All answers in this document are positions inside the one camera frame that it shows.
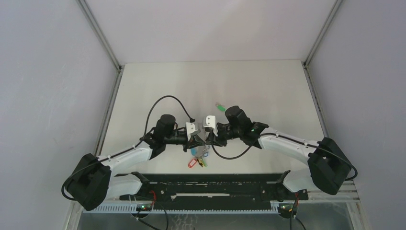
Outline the metal key organiser with rings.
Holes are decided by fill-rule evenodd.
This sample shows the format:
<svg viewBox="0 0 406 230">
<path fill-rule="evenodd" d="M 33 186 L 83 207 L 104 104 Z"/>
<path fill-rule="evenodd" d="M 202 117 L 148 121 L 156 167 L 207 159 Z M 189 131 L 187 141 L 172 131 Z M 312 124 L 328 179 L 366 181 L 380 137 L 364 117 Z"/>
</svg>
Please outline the metal key organiser with rings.
<svg viewBox="0 0 406 230">
<path fill-rule="evenodd" d="M 200 138 L 202 142 L 206 140 L 207 132 L 205 129 L 201 130 L 199 125 L 200 124 L 198 124 L 198 126 L 195 124 L 192 125 L 191 129 L 193 130 L 193 133 L 190 141 L 197 140 L 198 138 Z M 194 145 L 192 148 L 191 146 L 192 145 L 190 144 L 189 148 L 186 150 L 192 156 L 191 160 L 188 162 L 188 168 L 193 168 L 195 165 L 200 165 L 202 168 L 207 167 L 208 165 L 205 158 L 209 155 L 210 146 L 200 143 L 199 145 Z"/>
</svg>

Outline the red tagged key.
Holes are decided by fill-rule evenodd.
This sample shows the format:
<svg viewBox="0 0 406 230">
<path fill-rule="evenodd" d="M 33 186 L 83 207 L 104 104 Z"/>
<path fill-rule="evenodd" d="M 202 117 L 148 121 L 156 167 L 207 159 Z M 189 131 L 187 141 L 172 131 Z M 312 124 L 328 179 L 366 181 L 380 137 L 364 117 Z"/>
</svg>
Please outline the red tagged key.
<svg viewBox="0 0 406 230">
<path fill-rule="evenodd" d="M 194 167 L 196 164 L 197 164 L 197 159 L 196 158 L 192 158 L 190 161 L 189 161 L 189 163 L 188 163 L 188 167 L 189 168 L 192 168 L 192 167 Z"/>
</svg>

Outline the green tagged key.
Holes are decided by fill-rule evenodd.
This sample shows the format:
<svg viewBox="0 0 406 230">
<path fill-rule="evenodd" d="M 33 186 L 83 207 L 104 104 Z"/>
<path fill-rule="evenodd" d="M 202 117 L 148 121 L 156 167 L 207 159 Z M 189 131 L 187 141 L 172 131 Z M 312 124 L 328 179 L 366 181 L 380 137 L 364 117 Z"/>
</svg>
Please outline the green tagged key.
<svg viewBox="0 0 406 230">
<path fill-rule="evenodd" d="M 207 163 L 203 158 L 198 158 L 198 162 L 201 167 L 207 167 Z"/>
</svg>

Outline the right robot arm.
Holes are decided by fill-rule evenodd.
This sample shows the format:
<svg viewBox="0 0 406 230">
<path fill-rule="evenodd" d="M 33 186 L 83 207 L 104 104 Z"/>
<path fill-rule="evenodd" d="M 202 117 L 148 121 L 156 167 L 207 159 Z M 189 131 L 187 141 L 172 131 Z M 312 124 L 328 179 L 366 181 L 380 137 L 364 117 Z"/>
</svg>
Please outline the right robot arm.
<svg viewBox="0 0 406 230">
<path fill-rule="evenodd" d="M 277 195 L 282 199 L 290 199 L 295 192 L 310 188 L 336 195 L 344 182 L 358 176 L 356 167 L 331 138 L 307 140 L 278 132 L 265 123 L 251 121 L 237 105 L 226 109 L 225 116 L 226 124 L 217 122 L 214 115 L 203 120 L 203 127 L 209 133 L 205 142 L 220 158 L 238 159 L 255 147 L 276 151 L 306 165 L 304 169 L 283 173 L 276 187 Z M 215 149 L 225 147 L 232 139 L 241 140 L 247 146 L 246 150 L 237 156 L 226 157 Z"/>
</svg>

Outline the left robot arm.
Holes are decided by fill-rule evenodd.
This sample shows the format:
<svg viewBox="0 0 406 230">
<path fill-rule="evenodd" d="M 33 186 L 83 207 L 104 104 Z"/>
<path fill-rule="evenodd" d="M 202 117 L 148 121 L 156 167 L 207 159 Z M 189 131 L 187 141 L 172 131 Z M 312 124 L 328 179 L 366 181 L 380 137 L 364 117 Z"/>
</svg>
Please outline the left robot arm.
<svg viewBox="0 0 406 230">
<path fill-rule="evenodd" d="M 77 201 L 87 211 L 95 209 L 106 199 L 122 195 L 133 195 L 139 200 L 147 198 L 150 188 L 146 179 L 135 172 L 124 174 L 125 170 L 157 157 L 167 145 L 182 145 L 184 151 L 204 145 L 194 123 L 187 122 L 182 130 L 176 129 L 175 125 L 175 117 L 165 114 L 138 144 L 104 157 L 95 157 L 91 153 L 84 155 L 71 176 L 63 182 L 63 197 Z"/>
</svg>

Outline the key with green tag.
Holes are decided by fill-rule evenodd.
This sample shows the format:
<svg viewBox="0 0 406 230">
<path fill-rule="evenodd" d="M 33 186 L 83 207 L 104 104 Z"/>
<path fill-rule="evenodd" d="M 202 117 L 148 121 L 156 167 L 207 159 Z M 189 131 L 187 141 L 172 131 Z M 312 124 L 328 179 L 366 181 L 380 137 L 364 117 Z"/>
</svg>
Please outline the key with green tag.
<svg viewBox="0 0 406 230">
<path fill-rule="evenodd" d="M 221 112 L 225 112 L 225 111 L 226 111 L 226 108 L 225 108 L 222 104 L 220 104 L 220 103 L 215 103 L 215 106 L 216 106 L 216 108 L 217 108 L 219 111 L 221 111 Z"/>
</svg>

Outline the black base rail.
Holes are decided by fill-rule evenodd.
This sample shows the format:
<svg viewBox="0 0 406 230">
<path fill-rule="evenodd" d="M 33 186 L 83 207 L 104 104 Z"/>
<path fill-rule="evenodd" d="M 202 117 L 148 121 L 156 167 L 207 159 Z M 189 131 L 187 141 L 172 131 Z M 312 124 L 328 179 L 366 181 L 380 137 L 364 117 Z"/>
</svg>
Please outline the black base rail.
<svg viewBox="0 0 406 230">
<path fill-rule="evenodd" d="M 293 193 L 282 184 L 282 173 L 245 174 L 151 174 L 135 196 L 121 195 L 122 201 L 147 197 L 167 211 L 257 211 L 270 210 L 272 202 L 309 199 L 307 191 Z"/>
</svg>

